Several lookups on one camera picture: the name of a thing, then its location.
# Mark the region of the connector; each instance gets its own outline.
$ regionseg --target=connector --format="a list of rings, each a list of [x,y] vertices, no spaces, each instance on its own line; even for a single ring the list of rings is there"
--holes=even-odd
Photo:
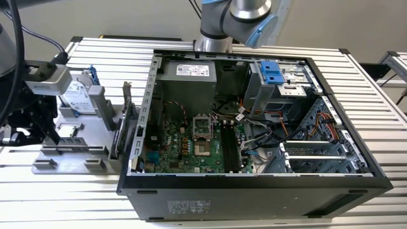
[[[327,119],[323,120],[323,123],[326,123],[326,124],[331,124],[332,123],[334,124],[336,122],[335,122],[334,118],[327,118]]]

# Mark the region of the white wall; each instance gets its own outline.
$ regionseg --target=white wall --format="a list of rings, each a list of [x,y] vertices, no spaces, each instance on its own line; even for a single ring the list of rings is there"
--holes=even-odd
[[[376,62],[388,50],[407,52],[406,11],[407,0],[294,0],[278,45],[347,48],[358,61]],[[72,36],[111,34],[185,41],[199,36],[199,19],[188,0],[63,0],[20,13],[23,24],[64,46]],[[12,35],[4,15],[0,22]],[[31,36],[25,44],[27,59],[45,61],[56,54],[53,46]]]
[[[358,61],[407,52],[406,0],[294,0],[278,44],[347,48]]]
[[[100,34],[173,37],[199,35],[200,21],[188,0],[63,0],[20,10],[23,24],[68,45],[72,36]],[[9,19],[0,23],[13,36]],[[49,60],[57,49],[25,35],[27,59]]]

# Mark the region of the aluminum extrusion table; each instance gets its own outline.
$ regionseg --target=aluminum extrusion table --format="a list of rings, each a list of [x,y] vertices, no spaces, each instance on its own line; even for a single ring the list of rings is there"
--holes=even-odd
[[[83,38],[68,45],[68,66],[95,66],[113,104],[123,103],[123,82],[131,82],[140,105],[153,49],[192,50],[192,43]],[[234,52],[314,59],[395,189],[331,220],[148,223],[115,193],[119,175],[33,175],[40,146],[7,147],[0,153],[0,222],[9,223],[1,228],[407,228],[407,118],[354,57],[346,50],[276,46],[252,50],[234,45]]]

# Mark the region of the motherboard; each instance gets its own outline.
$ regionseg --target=motherboard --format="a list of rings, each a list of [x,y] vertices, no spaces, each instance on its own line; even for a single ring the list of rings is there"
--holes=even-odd
[[[149,173],[224,173],[226,163],[222,123],[210,123],[210,129],[203,119],[196,125],[185,126],[184,123],[165,121],[163,132],[163,148],[159,151],[148,152],[145,171]],[[244,127],[242,124],[232,125],[236,158],[239,155],[239,145],[246,139]],[[251,163],[240,170],[251,173]]]

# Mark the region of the green circuit board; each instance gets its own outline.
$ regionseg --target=green circuit board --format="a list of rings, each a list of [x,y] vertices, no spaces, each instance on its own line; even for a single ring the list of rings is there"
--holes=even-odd
[[[152,166],[152,164],[148,162],[149,166],[147,172],[224,173],[220,124],[214,124],[211,141],[193,141],[191,125],[188,125],[188,127],[184,129],[184,133],[180,131],[181,127],[183,124],[180,122],[165,122],[165,130],[163,133],[163,149],[159,151],[159,163]],[[235,133],[236,147],[239,147],[238,136],[240,138],[242,135],[244,135],[244,128],[242,125],[235,126]],[[203,151],[207,151],[207,153],[204,156],[197,156],[195,151],[197,150],[200,152],[200,149],[203,148]],[[251,166],[247,166],[247,168],[243,169],[243,172],[251,173]]]

